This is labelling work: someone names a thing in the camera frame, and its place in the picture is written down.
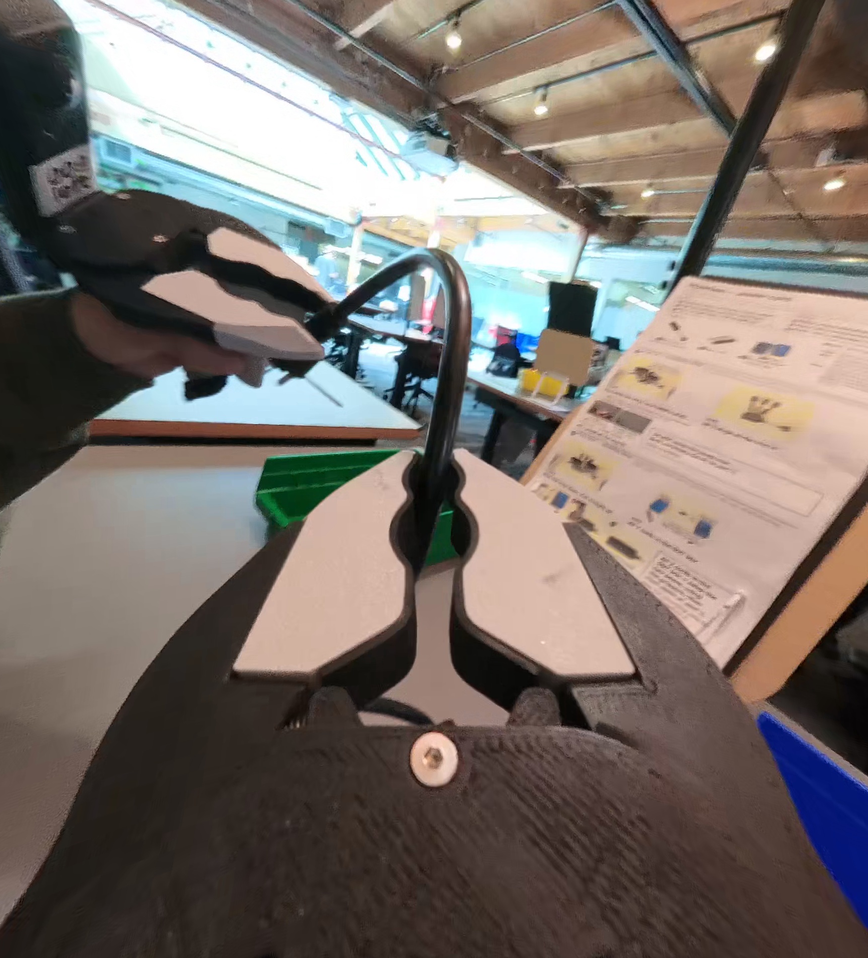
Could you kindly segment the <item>brown cardboard panel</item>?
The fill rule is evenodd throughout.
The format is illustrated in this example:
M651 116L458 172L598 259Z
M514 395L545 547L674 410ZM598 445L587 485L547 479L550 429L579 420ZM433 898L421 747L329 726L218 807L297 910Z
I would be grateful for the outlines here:
M597 343L589 337L557 329L540 333L533 367L542 374L565 379L568 385L584 387L594 365Z

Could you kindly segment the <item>white projector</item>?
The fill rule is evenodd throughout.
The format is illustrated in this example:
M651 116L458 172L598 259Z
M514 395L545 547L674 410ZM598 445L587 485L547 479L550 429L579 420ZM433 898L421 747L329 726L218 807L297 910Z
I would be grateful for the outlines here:
M411 131L400 148L400 155L418 171L438 177L447 177L460 166L455 143L437 130Z

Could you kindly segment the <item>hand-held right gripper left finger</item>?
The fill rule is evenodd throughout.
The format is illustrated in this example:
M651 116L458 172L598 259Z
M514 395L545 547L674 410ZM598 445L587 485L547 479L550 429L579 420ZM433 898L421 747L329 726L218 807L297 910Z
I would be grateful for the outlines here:
M299 524L232 677L342 688L364 707L407 674L416 654L414 568L397 535L413 510L416 458L394 453Z

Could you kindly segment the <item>blue plastic bin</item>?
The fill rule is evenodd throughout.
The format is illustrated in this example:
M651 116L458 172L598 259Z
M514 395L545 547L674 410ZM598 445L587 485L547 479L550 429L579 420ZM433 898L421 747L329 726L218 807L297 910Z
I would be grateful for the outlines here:
M817 854L868 928L868 777L766 706L756 722Z

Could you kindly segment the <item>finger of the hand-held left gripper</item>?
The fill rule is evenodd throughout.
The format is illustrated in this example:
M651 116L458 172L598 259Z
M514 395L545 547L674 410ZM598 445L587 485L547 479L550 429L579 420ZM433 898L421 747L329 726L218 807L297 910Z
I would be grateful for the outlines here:
M324 359L305 319L327 304L327 294L302 271L275 275L269 288L261 289L188 269L155 277L142 291L205 320L218 346L245 355L245 368L236 377L248 387L260 387L274 368L299 369L303 377Z
M306 321L335 299L310 270L279 246L222 226L205 236L212 276L219 287L248 306L223 305L212 319L216 333L287 329L307 333Z

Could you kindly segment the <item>person's left forearm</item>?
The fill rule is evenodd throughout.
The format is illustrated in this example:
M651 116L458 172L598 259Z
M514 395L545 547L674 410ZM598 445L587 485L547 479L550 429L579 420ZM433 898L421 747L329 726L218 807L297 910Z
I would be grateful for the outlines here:
M0 299L0 510L76 454L93 419L152 384L86 349L73 295Z

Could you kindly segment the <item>white wood-edged table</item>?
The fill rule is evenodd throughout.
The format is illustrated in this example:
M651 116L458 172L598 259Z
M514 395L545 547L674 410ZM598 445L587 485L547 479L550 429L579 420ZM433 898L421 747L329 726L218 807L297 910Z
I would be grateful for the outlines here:
M259 388L230 378L218 394L188 401L185 374L175 371L96 418L91 437L356 444L420 434L414 420L329 363L282 377L270 371Z

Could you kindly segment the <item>person's left hand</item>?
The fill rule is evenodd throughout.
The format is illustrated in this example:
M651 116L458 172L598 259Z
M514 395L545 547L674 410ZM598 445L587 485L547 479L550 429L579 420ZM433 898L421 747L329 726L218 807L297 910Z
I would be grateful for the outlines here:
M139 329L117 319L91 296L69 300L75 335L96 359L122 373L144 379L176 369L205 377L239 376L251 364L241 354L186 336Z

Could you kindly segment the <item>yellow container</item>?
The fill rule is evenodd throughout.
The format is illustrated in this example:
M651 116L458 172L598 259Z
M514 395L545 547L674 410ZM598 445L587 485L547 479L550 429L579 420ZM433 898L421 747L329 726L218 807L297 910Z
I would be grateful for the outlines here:
M568 397L572 388L568 377L536 368L520 370L517 380L519 393L533 401L559 403Z

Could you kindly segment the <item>black metal pole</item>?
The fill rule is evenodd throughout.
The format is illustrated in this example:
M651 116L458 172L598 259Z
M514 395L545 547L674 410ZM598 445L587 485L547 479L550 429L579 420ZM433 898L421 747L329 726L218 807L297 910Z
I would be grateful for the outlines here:
M824 1L794 1L780 25L776 51L764 65L667 282L701 275L739 197L787 89L807 49Z

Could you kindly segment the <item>black monitor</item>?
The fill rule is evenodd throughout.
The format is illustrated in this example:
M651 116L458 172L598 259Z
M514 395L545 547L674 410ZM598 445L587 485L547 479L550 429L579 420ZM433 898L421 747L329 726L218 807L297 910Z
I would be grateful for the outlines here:
M591 338L597 294L589 282L550 281L547 329Z

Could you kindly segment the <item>green plastic bin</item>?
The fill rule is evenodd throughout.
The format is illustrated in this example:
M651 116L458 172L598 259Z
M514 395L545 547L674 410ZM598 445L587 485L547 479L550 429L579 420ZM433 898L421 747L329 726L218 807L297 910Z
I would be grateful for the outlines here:
M413 448L270 457L256 506L278 530L303 523L297 565L330 553L332 572L402 578L416 561L416 534L408 524L403 556L397 524L414 503L408 479L419 457Z

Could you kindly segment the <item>cardboard instruction board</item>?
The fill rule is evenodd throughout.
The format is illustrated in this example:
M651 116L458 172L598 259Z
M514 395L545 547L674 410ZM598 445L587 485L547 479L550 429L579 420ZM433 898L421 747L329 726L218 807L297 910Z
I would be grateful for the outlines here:
M868 298L688 279L523 493L734 672L866 484Z

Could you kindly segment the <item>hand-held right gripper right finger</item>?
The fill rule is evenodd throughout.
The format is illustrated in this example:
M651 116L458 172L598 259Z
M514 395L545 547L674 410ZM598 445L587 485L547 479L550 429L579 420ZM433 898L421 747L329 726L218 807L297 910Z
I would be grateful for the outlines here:
M454 454L452 541L461 560L451 601L457 674L512 711L539 688L638 676L566 525L550 505L466 450Z

